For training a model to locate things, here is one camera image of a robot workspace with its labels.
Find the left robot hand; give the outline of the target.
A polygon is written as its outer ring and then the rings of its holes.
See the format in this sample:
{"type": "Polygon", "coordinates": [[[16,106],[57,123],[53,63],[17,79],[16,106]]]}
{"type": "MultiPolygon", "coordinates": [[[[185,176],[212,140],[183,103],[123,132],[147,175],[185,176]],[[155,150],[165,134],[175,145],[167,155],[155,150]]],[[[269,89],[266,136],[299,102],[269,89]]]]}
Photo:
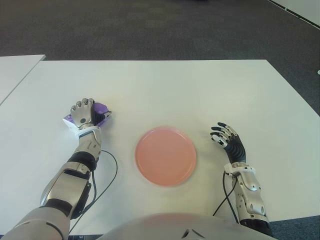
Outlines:
{"type": "Polygon", "coordinates": [[[93,98],[83,98],[71,107],[70,115],[74,125],[79,129],[101,127],[112,115],[108,107],[95,102],[93,98]]]}

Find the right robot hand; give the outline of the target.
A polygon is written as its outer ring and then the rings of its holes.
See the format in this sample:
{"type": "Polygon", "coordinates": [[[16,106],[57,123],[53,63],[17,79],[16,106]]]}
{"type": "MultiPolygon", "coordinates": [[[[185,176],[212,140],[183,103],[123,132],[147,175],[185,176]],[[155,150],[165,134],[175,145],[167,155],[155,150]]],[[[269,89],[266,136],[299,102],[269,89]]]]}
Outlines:
{"type": "Polygon", "coordinates": [[[218,122],[211,130],[211,139],[224,149],[230,164],[246,163],[245,147],[238,133],[230,125],[218,122]]]}

